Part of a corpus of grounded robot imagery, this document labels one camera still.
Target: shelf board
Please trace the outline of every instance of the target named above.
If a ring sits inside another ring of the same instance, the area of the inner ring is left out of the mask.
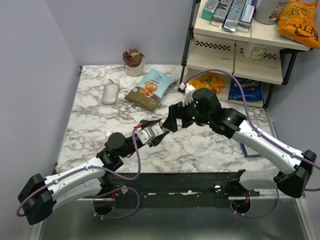
[[[198,72],[199,72],[198,69],[188,68],[186,78],[188,79],[189,77],[191,77],[192,75],[194,75]],[[243,105],[244,102],[242,100],[241,101],[228,100],[229,92],[230,92],[231,77],[228,75],[225,75],[225,74],[221,74],[221,77],[224,82],[224,87],[221,88],[221,93],[216,95],[218,100],[222,101],[222,102]],[[262,106],[264,105],[264,102],[263,101],[248,101],[246,104],[251,107],[262,108]]]
[[[279,49],[269,47],[259,60],[247,59],[242,49],[245,43],[237,42],[235,50],[234,76],[264,83],[281,85],[283,82]]]
[[[189,51],[187,68],[234,71],[235,42],[221,38],[194,35]]]
[[[201,34],[201,35],[206,35],[206,36],[211,36],[211,37],[249,42],[250,37],[251,37],[250,30],[249,30],[249,32],[224,31],[223,28],[213,26],[213,25],[211,25],[210,21],[201,18],[202,10],[204,9],[206,2],[207,2],[207,0],[202,0],[200,2],[199,11],[196,16],[196,21],[195,21],[194,30],[193,30],[194,34]]]
[[[250,42],[255,44],[263,44],[280,48],[296,49],[308,51],[310,47],[298,43],[290,38],[281,35],[277,32],[278,24],[265,25],[257,22],[255,19],[251,25]]]

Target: cable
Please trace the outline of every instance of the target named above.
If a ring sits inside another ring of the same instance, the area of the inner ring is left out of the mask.
[[[136,140],[136,136],[135,136],[136,130],[137,130],[136,127],[133,128],[133,130],[132,130],[132,140],[133,140],[134,150],[135,150],[135,152],[136,152],[136,157],[137,157],[137,161],[138,161],[138,171],[137,171],[137,174],[136,174],[134,177],[122,176],[121,174],[116,173],[116,172],[114,172],[114,171],[112,171],[112,170],[110,170],[110,169],[108,169],[108,168],[103,167],[103,166],[84,166],[84,167],[79,168],[79,169],[77,169],[77,170],[71,171],[71,172],[67,173],[67,174],[64,175],[64,176],[61,176],[61,177],[53,180],[52,182],[49,182],[48,184],[40,187],[39,189],[37,189],[36,191],[34,191],[33,193],[31,193],[31,194],[30,194],[28,197],[26,197],[25,200],[23,200],[22,203],[19,205],[19,207],[18,207],[17,210],[16,210],[16,215],[17,215],[18,217],[24,217],[24,216],[26,216],[25,213],[24,213],[24,214],[21,214],[21,213],[20,213],[20,210],[22,209],[22,207],[23,207],[33,196],[35,196],[36,194],[40,193],[40,192],[43,191],[44,189],[50,187],[51,185],[54,185],[54,184],[60,182],[61,180],[65,179],[65,178],[67,178],[67,177],[70,177],[70,176],[72,176],[72,175],[74,175],[74,174],[76,174],[76,173],[79,173],[79,172],[81,172],[81,171],[87,171],[88,169],[102,169],[102,170],[104,170],[104,171],[106,171],[106,172],[108,172],[108,173],[111,173],[111,174],[113,174],[113,175],[115,175],[115,176],[117,176],[117,177],[119,177],[119,178],[121,178],[121,179],[124,179],[124,180],[128,180],[128,181],[136,180],[136,179],[139,177],[140,172],[141,172],[141,159],[140,159],[139,148],[138,148],[137,140]],[[139,194],[138,194],[137,191],[136,191],[135,189],[133,189],[132,187],[120,187],[120,188],[117,188],[116,190],[113,190],[113,191],[111,191],[111,192],[108,192],[108,193],[106,193],[106,194],[103,194],[103,196],[108,195],[108,194],[111,194],[111,193],[113,193],[113,192],[115,192],[115,191],[117,191],[117,190],[120,190],[120,189],[122,189],[122,188],[128,188],[128,189],[130,189],[130,190],[133,190],[133,191],[137,194],[137,196],[138,196],[138,204],[137,204],[136,209],[138,209],[139,204],[140,204]]]
[[[94,212],[94,215],[93,215],[93,216],[94,216],[94,217],[95,217],[95,216],[101,217],[101,220],[102,220],[102,219],[124,219],[124,218],[129,217],[129,216],[131,216],[132,214],[134,214],[134,213],[139,209],[140,197],[139,197],[139,193],[138,193],[134,188],[132,188],[132,187],[129,187],[129,186],[119,187],[119,188],[117,188],[117,189],[115,189],[115,190],[112,190],[112,191],[110,191],[110,192],[107,192],[107,193],[104,193],[104,194],[101,194],[101,195],[96,195],[96,196],[94,196],[94,198],[101,198],[101,197],[104,197],[104,196],[106,196],[106,195],[112,194],[112,193],[114,193],[114,192],[116,192],[116,191],[119,191],[119,190],[121,190],[121,189],[130,189],[130,190],[134,191],[134,193],[136,194],[136,197],[137,197],[137,199],[138,199],[138,202],[137,202],[137,204],[136,204],[136,206],[135,206],[135,209],[134,209],[133,211],[129,212],[128,214],[122,215],[122,216],[105,216],[105,215],[100,215],[100,214],[98,214],[98,213],[96,212],[96,209],[95,209],[95,208],[96,208],[96,204],[94,203],[93,206],[92,206],[92,209],[93,209],[93,212]]]
[[[265,214],[262,214],[262,215],[244,215],[243,213],[240,213],[240,212],[237,211],[237,205],[233,200],[230,201],[230,208],[231,208],[231,210],[233,211],[234,214],[237,214],[237,215],[242,216],[242,217],[250,218],[250,219],[258,219],[258,218],[267,217],[267,216],[273,214],[277,210],[277,208],[279,206],[279,203],[280,203],[279,192],[278,192],[277,189],[275,191],[276,191],[276,204],[275,204],[274,208],[268,213],[265,213]]]
[[[208,69],[208,70],[203,70],[203,71],[200,71],[194,75],[192,75],[191,77],[189,77],[186,81],[184,81],[183,83],[184,84],[187,84],[187,82],[189,82],[191,79],[195,78],[196,76],[200,75],[200,74],[203,74],[203,73],[207,73],[207,72],[221,72],[221,73],[224,73],[228,76],[230,76],[234,81],[235,83],[238,85],[239,89],[240,89],[240,92],[241,92],[241,96],[242,96],[242,100],[243,100],[243,105],[244,105],[244,111],[245,111],[245,114],[246,114],[246,117],[248,119],[248,122],[250,124],[250,126],[252,127],[252,129],[254,129],[254,131],[257,133],[257,134],[260,134],[260,131],[255,127],[254,123],[251,121],[251,118],[250,118],[250,115],[249,115],[249,111],[248,111],[248,106],[247,106],[247,101],[246,101],[246,97],[245,97],[245,93],[244,93],[244,90],[242,89],[242,86],[240,84],[240,82],[230,73],[228,73],[227,71],[224,71],[224,70],[221,70],[221,69]],[[277,147],[278,149],[282,150],[283,152],[289,154],[290,156],[293,156],[294,158],[296,159],[299,159],[300,161],[303,161],[307,164],[310,164],[312,165],[313,167],[315,167],[316,169],[320,170],[320,166],[315,164],[314,162],[308,160],[308,159],[305,159],[301,156],[298,156],[298,155],[295,155],[295,153],[287,150],[286,148],[282,147],[281,145],[279,145],[278,143],[274,142],[273,140],[269,139],[268,137],[266,137],[263,133],[260,134],[261,137],[263,137],[267,142],[271,143],[272,145],[274,145],[275,147]],[[309,192],[317,192],[317,191],[320,191],[320,187],[319,188],[305,188],[304,189],[305,191],[309,191]]]

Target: checkered pattern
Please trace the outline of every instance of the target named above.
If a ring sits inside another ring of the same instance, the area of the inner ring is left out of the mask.
[[[211,42],[196,41],[195,45],[200,47],[210,48],[210,49],[213,48],[213,49],[231,51],[231,46],[220,45],[220,44],[215,44]]]
[[[244,49],[243,48],[240,48],[240,53],[244,53]],[[276,60],[277,59],[277,55],[276,54],[271,54],[271,53],[265,53],[265,54],[263,54],[263,57],[266,59],[266,58],[268,58],[268,59],[274,59],[274,60]]]

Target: chip bag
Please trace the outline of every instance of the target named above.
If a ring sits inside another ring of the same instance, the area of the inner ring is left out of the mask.
[[[278,33],[310,48],[320,48],[318,30],[315,23],[316,5],[300,0],[291,0],[278,19]]]
[[[190,80],[188,83],[194,86],[195,90],[207,88],[217,94],[221,93],[221,87],[225,86],[225,82],[220,74],[215,72],[208,72],[205,75]]]

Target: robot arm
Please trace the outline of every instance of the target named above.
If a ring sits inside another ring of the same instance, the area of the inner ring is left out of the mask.
[[[193,123],[198,126],[209,125],[215,133],[246,144],[277,167],[263,171],[238,171],[232,179],[228,177],[226,182],[230,186],[227,190],[228,193],[240,195],[253,189],[278,188],[291,197],[299,198],[301,196],[312,173],[313,168],[310,165],[268,143],[252,129],[245,115],[233,108],[222,108],[216,94],[207,88],[193,92],[192,100],[193,102],[189,104],[184,101],[171,105],[166,119],[142,120],[139,125],[141,130],[136,131],[134,135],[137,147],[157,146],[169,132],[178,131],[177,119],[181,120],[182,128],[188,128]],[[152,130],[156,124],[160,124],[164,131],[158,136]],[[316,160],[316,155],[310,150],[301,153],[301,151],[285,145],[266,133],[264,135],[303,158],[312,162]],[[124,164],[120,157],[125,158],[135,152],[133,136],[126,138],[121,133],[115,132],[104,145],[105,148],[96,157],[78,167],[45,178],[36,174],[29,179],[18,196],[20,203],[25,201],[34,191],[54,182],[31,197],[22,207],[30,225],[44,220],[53,210],[63,204],[97,195],[103,189],[114,189],[113,186],[110,186],[110,182],[105,181],[109,173],[100,168],[93,168],[93,166],[116,171]]]

